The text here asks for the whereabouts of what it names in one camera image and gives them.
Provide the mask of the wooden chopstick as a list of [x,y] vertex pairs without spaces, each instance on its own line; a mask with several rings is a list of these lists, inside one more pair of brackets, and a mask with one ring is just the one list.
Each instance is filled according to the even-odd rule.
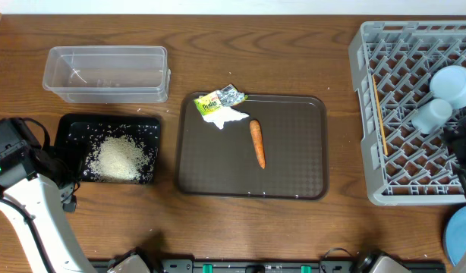
[[385,131],[384,131],[384,124],[383,124],[383,115],[382,115],[381,106],[379,102],[378,89],[377,89],[376,78],[374,74],[372,75],[372,81],[373,81],[376,110],[377,110],[377,115],[378,115],[378,120],[379,120],[379,129],[380,129],[382,145],[383,145],[383,154],[388,155],[388,148],[386,144],[386,137],[385,137]]

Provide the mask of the light blue cup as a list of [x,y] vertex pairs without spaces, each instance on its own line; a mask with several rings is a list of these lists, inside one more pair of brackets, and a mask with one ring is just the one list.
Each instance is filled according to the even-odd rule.
[[430,134],[452,116],[452,106],[443,99],[433,99],[416,110],[411,122],[415,129]]

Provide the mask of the light blue bowl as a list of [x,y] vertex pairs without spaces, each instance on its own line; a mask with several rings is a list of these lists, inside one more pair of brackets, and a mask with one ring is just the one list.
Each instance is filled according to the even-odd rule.
[[451,65],[436,72],[430,81],[430,91],[454,109],[466,107],[466,67]]

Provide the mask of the dark blue plate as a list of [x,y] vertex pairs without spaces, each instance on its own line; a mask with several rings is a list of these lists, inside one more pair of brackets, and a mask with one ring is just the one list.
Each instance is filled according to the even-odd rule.
[[466,253],[466,206],[449,219],[443,234],[443,246],[449,261],[456,266]]

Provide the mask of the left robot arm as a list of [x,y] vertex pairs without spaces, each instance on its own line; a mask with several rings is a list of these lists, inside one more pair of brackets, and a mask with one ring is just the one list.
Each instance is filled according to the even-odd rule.
[[65,216],[79,187],[75,174],[41,143],[28,118],[0,120],[0,211],[34,272],[94,272]]

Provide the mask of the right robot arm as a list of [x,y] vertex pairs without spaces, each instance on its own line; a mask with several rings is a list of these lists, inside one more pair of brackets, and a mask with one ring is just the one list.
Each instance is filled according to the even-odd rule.
[[[466,199],[466,124],[443,135],[446,145],[455,155],[459,168],[456,171]],[[466,206],[460,208],[448,221],[443,245],[453,272],[466,273]]]

